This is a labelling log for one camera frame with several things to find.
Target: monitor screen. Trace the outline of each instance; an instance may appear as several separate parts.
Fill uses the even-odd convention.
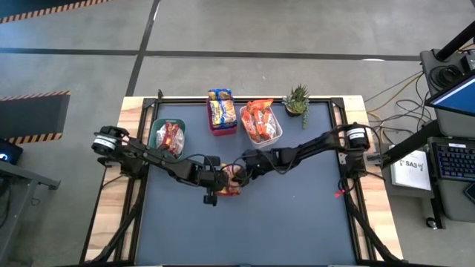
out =
[[[16,165],[22,152],[23,148],[20,148],[14,144],[10,144],[6,140],[0,138],[0,161],[9,162],[13,165]]]
[[[475,75],[468,74],[468,79],[460,82],[429,99],[428,105],[448,111],[475,116]]]

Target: gray floor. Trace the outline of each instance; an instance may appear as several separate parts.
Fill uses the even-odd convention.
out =
[[[152,2],[114,0],[0,24],[0,47],[138,50]],[[162,0],[148,49],[417,55],[442,46],[474,17],[469,0]],[[0,54],[0,62],[0,96],[72,91],[64,137],[24,145],[22,165],[62,185],[39,192],[42,203],[28,214],[15,256],[34,266],[77,263],[103,172],[90,149],[92,133],[117,121],[135,56]],[[302,82],[311,94],[367,98],[419,70],[418,62],[146,57],[134,95],[160,88],[169,96],[196,96],[220,87],[275,95]],[[424,79],[419,85],[425,93]],[[418,99],[413,86],[403,98]],[[395,112],[401,110],[391,102],[377,113]],[[415,130],[416,120],[387,126]],[[396,141],[407,136],[389,135]],[[473,265],[475,225],[449,221],[447,230],[431,231],[417,200],[391,197],[390,203],[407,260]]]

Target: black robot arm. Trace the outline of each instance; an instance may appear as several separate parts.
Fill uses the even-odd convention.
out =
[[[120,163],[121,174],[126,176],[136,176],[146,163],[157,166],[178,182],[206,188],[207,195],[203,201],[212,205],[217,204],[216,192],[221,191],[227,183],[227,176],[216,169],[220,165],[220,158],[217,156],[206,156],[204,163],[191,159],[170,162],[156,149],[129,137],[124,128],[104,126],[95,134],[96,139],[92,144],[94,152],[105,156],[107,160]]]
[[[339,125],[295,148],[273,148],[269,151],[250,149],[243,153],[241,159],[246,163],[247,177],[256,179],[270,171],[284,174],[295,168],[306,158],[325,151],[337,151],[346,154],[345,174],[348,178],[361,177],[365,173],[363,153],[370,147],[365,125]]]

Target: wooden plank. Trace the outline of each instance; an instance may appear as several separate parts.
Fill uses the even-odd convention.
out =
[[[348,122],[358,122],[368,125],[368,118],[363,102],[362,96],[334,96],[344,99],[345,111]],[[122,103],[122,108],[117,125],[125,128],[129,131],[131,136],[136,136],[138,131],[138,125],[140,120],[140,113],[142,110],[142,103],[144,97],[125,97]],[[145,136],[144,142],[148,138],[148,128],[150,125],[151,114],[148,114],[147,121],[145,123]],[[371,142],[373,143],[372,134],[369,133]],[[368,168],[376,174],[381,174],[381,171],[376,168]],[[118,168],[111,168],[105,174],[105,182],[118,176]],[[389,200],[386,195],[386,189],[384,182],[372,176],[361,178],[361,186],[363,188],[363,195],[367,213],[371,227],[375,230],[376,234],[380,237],[381,241],[389,248],[389,250],[399,258],[402,258],[402,251],[399,245],[399,239],[396,233],[396,227],[394,226],[393,215],[390,209]],[[93,259],[98,255],[105,244],[113,236],[117,230],[120,222],[120,215],[122,213],[122,205],[125,198],[125,189],[127,187],[127,179],[122,178],[104,188],[101,197],[99,199],[99,205],[97,208],[96,219],[94,221],[93,231],[91,234],[91,240],[88,245],[88,251],[86,254],[86,260]],[[366,242],[364,233],[359,225],[357,225],[358,241],[361,246],[362,254],[367,259]],[[130,246],[131,228],[125,238],[124,247]]]

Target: clear plastic container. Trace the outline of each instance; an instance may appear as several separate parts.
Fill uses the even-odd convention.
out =
[[[239,110],[239,114],[240,114],[240,117],[243,116],[243,111],[244,109],[246,108],[246,106],[242,107],[240,110]],[[269,140],[266,140],[266,141],[262,141],[262,142],[255,142],[254,140],[252,140],[252,138],[249,136],[249,134],[247,134],[247,136],[249,137],[249,140],[251,140],[251,143],[252,143],[252,147],[253,148],[256,148],[256,149],[261,149],[261,148],[265,148],[266,146],[269,146],[269,145],[272,145],[272,144],[275,144],[277,142],[277,140],[279,140],[279,138],[282,136],[282,128],[281,128],[281,125],[279,124],[279,121],[277,120],[277,117],[274,115],[274,111],[272,111],[272,108],[270,108],[270,112],[272,112],[272,115],[274,116],[274,119],[275,119],[275,124],[277,126],[277,136],[274,137],[274,138],[271,138]]]

